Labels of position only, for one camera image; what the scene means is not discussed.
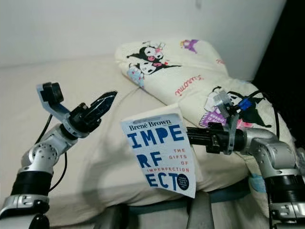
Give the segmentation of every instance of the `bed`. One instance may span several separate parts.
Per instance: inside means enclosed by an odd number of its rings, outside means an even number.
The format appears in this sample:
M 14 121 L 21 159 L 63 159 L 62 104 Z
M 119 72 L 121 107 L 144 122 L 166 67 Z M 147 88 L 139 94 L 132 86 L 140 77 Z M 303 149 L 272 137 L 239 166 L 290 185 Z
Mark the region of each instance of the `bed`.
M 141 206 L 181 197 L 148 186 L 120 127 L 123 118 L 165 104 L 122 77 L 114 57 L 104 55 L 0 69 L 1 205 L 10 194 L 22 155 L 34 144 L 48 117 L 35 90 L 44 82 L 60 83 L 63 103 L 69 109 L 81 102 L 90 104 L 106 91 L 119 92 L 100 127 L 69 150 L 67 173 L 50 193 L 47 215 L 52 226 L 85 221 L 119 203 Z M 186 125 L 194 126 L 187 121 Z M 197 190 L 227 187 L 248 176 L 244 160 L 236 154 L 207 154 L 204 146 L 194 150 L 200 165 Z M 63 162 L 62 157 L 54 168 L 53 184 Z

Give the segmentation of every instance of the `blue connector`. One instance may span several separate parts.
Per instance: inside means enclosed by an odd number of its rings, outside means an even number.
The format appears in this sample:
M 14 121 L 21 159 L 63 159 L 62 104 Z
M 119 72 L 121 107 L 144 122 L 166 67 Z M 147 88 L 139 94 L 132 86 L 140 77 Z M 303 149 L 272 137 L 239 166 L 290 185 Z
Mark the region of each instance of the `blue connector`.
M 248 98 L 245 98 L 238 104 L 238 106 L 242 111 L 245 111 L 250 106 L 252 106 L 252 103 L 250 102 L 250 100 Z

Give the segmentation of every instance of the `blue letter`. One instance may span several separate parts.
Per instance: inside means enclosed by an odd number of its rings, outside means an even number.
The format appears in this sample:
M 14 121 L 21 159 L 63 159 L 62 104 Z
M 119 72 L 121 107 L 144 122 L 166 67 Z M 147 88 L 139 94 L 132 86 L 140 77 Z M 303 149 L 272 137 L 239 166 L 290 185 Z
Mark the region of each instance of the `blue letter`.
M 166 174 L 165 174 L 165 173 L 159 173 L 159 174 L 158 174 L 158 178 L 159 178 L 159 180 L 160 180 L 160 184 L 161 184 L 162 187 L 168 188 L 168 185 L 163 183 L 163 181 L 162 181 L 162 176 L 165 177 Z
M 137 141 L 135 140 L 135 137 L 137 136 L 137 133 L 132 133 L 132 134 L 128 134 L 127 137 L 131 137 L 132 138 L 132 141 L 133 141 L 133 148 L 139 148 L 139 147 L 142 147 L 141 144 L 138 144 Z
M 150 177 L 154 177 L 154 174 L 146 174 L 146 179 L 148 181 L 148 184 L 151 186 L 151 187 L 158 187 L 158 184 L 153 184 L 152 182 L 156 181 L 156 179 L 150 179 Z
M 156 128 L 157 135 L 161 143 L 164 143 L 163 138 L 168 136 L 167 130 L 165 128 Z
M 146 135 L 146 133 L 144 131 L 141 131 L 140 133 L 142 135 L 143 141 L 144 141 L 146 146 L 149 145 L 148 141 L 150 141 L 150 140 L 152 140 L 154 145 L 157 144 L 156 143 L 156 139 L 154 139 L 153 132 L 151 130 L 147 131 L 147 135 Z
M 174 141 L 181 141 L 181 140 L 184 140 L 184 137 L 183 137 L 183 136 L 182 136 L 182 137 L 176 137 L 176 135 L 182 134 L 182 132 L 181 132 L 180 130 L 174 131 L 174 129 L 180 128 L 179 125 L 170 125 L 168 128 L 170 129 L 170 132 L 171 132 L 171 134 L 172 134 L 172 137 L 173 137 L 173 140 L 174 140 Z
M 142 168 L 144 168 L 144 164 L 146 164 L 147 167 L 151 167 L 148 163 L 147 163 L 147 157 L 143 154 L 139 154 L 137 155 L 137 158 L 140 162 L 140 165 Z
M 154 157 L 155 155 L 160 155 L 160 152 L 152 152 L 152 153 L 151 153 L 151 156 L 152 156 L 154 165 L 155 165 L 155 166 L 158 166 L 157 161 L 162 161 L 162 158 L 160 158 L 160 157 Z
M 169 173 L 168 175 L 170 177 L 173 177 L 173 190 L 176 191 L 176 177 L 178 176 L 178 174 L 176 174 L 176 173 Z

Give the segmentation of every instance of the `black circle sticker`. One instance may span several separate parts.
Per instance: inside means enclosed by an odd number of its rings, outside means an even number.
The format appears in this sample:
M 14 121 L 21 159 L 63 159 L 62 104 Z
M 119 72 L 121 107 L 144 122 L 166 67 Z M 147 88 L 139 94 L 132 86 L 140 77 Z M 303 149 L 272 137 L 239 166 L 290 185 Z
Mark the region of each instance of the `black circle sticker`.
M 179 188 L 181 188 L 183 191 L 185 191 L 189 188 L 190 182 L 186 175 L 179 174 L 177 177 L 177 184 L 178 184 Z

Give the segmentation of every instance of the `black cable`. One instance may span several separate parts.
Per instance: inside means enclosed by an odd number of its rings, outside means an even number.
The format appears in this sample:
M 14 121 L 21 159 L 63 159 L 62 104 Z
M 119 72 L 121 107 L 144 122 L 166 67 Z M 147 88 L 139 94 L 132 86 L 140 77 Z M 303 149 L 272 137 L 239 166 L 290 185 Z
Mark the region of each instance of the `black cable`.
M 42 138 L 42 136 L 44 136 L 44 134 L 46 133 L 46 131 L 47 131 L 48 127 L 49 127 L 49 124 L 50 124 L 50 122 L 51 122 L 52 117 L 53 117 L 53 115 L 49 115 L 49 118 L 48 118 L 48 120 L 47 120 L 47 123 L 46 123 L 46 125 L 44 126 L 44 128 L 43 128 L 41 134 L 39 135 L 37 141 L 35 142 L 35 144 L 39 143 L 40 140 L 41 140 L 41 138 Z
M 252 93 L 249 94 L 247 97 L 248 97 L 248 98 L 252 98 L 252 97 L 254 97 L 255 95 L 257 95 L 258 93 L 261 93 L 261 91 L 260 91 L 260 90 L 257 90 L 257 91 L 255 91 L 255 92 L 252 92 Z
M 50 122 L 51 122 L 52 117 L 53 117 L 53 115 L 50 114 L 50 115 L 49 115 L 49 118 L 48 118 L 48 120 L 47 120 L 47 123 L 46 123 L 46 125 L 44 126 L 44 128 L 43 128 L 41 134 L 39 135 L 37 141 L 35 142 L 35 144 L 39 143 L 40 140 L 41 140 L 41 138 L 42 138 L 42 137 L 44 136 L 44 134 L 46 133 L 46 131 L 47 131 L 49 125 L 50 125 Z M 65 152 L 65 167 L 64 167 L 64 169 L 63 169 L 63 172 L 62 172 L 61 177 L 59 178 L 59 180 L 56 182 L 56 184 L 53 185 L 53 187 L 50 188 L 49 192 L 51 192 L 53 189 L 55 189 L 55 188 L 59 185 L 59 183 L 61 182 L 61 180 L 63 179 L 63 177 L 64 177 L 65 174 L 66 174 L 67 165 L 68 165 L 68 156 L 67 156 L 67 152 Z
M 49 192 L 51 192 L 53 189 L 55 189 L 59 185 L 59 183 L 61 182 L 61 180 L 63 179 L 63 177 L 66 174 L 67 165 L 68 165 L 68 156 L 67 156 L 67 152 L 65 152 L 65 167 L 63 168 L 63 172 L 62 172 L 61 177 L 59 178 L 59 180 L 56 182 L 56 184 L 53 185 L 53 187 L 50 188 Z
M 269 228 L 272 229 L 273 225 L 272 225 L 272 213 L 270 210 L 270 205 L 271 205 L 271 198 L 270 198 L 270 194 L 267 193 L 267 201 L 268 201 L 268 211 L 269 211 Z
M 254 97 L 255 95 L 259 94 L 259 93 L 262 93 L 263 94 L 263 97 L 266 98 L 269 102 L 270 102 L 270 97 L 264 93 L 264 92 L 261 92 L 260 90 L 257 90 L 253 93 L 251 93 L 249 96 L 247 96 L 247 98 L 252 98 Z M 280 123 L 279 123 L 279 119 L 278 119 L 278 113 L 277 113 L 277 110 L 275 108 L 275 106 L 273 104 L 271 104 L 272 107 L 273 107 L 273 110 L 274 110 L 274 116 L 275 116 L 275 126 L 276 126 L 276 137 L 278 139 L 280 139 Z
M 270 97 L 265 92 L 262 92 L 262 94 L 270 102 L 270 100 L 271 100 Z M 272 104 L 272 107 L 273 107 L 274 116 L 275 116 L 276 137 L 277 137 L 277 139 L 280 140 L 280 123 L 279 123 L 279 119 L 278 119 L 278 112 L 273 104 Z

